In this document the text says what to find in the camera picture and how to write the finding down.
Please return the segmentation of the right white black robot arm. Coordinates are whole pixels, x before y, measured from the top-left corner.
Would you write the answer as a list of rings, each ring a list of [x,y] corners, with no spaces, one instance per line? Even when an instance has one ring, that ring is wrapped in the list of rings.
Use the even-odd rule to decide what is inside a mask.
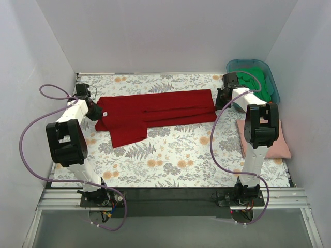
[[[222,78],[223,86],[218,89],[216,108],[224,112],[235,104],[245,111],[244,139],[247,150],[243,171],[239,173],[233,188],[224,195],[217,194],[221,207],[264,205],[260,190],[260,173],[269,148],[279,137],[279,112],[274,103],[267,103],[254,95],[254,90],[239,84],[236,72]]]

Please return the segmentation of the red t shirt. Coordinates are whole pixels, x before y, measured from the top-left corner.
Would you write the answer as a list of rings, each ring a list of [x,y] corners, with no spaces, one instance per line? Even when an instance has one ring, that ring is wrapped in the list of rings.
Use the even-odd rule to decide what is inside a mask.
[[[98,132],[108,131],[114,148],[147,138],[154,127],[214,122],[216,113],[210,89],[132,96],[101,97]]]

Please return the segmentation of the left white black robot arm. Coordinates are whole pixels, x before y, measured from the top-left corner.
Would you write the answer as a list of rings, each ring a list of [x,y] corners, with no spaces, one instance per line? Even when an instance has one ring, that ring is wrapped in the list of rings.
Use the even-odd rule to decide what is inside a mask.
[[[84,117],[91,121],[102,118],[102,108],[91,99],[90,86],[77,84],[76,93],[69,98],[69,108],[54,123],[46,126],[49,148],[53,162],[68,168],[81,181],[79,193],[97,206],[106,206],[110,194],[103,186],[104,180],[87,161],[88,148],[80,124]]]

